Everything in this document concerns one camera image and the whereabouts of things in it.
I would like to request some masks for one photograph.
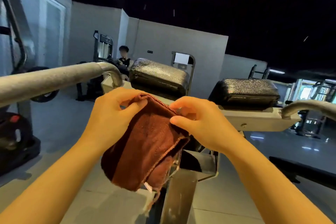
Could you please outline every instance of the black ceiling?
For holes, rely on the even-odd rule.
[[[264,60],[289,74],[314,70],[315,76],[336,77],[336,0],[73,1],[124,8],[131,17],[228,35],[227,54]]]

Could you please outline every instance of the fluorescent light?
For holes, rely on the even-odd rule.
[[[284,73],[285,73],[285,72],[283,72],[283,71],[274,70],[274,69],[270,69],[269,71],[270,71],[270,72],[273,72],[273,73],[278,73],[278,74],[284,74]]]
[[[327,81],[327,82],[335,82],[336,83],[336,80],[325,79],[325,81]]]

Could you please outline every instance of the red cloth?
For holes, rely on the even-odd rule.
[[[160,191],[174,156],[189,141],[189,135],[170,124],[177,113],[153,96],[139,94],[130,104],[142,99],[148,104],[134,116],[123,137],[103,154],[101,167],[119,187],[137,191],[147,182]]]

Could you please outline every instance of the black hair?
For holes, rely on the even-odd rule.
[[[128,52],[129,48],[127,46],[122,45],[122,46],[119,47],[119,50]]]

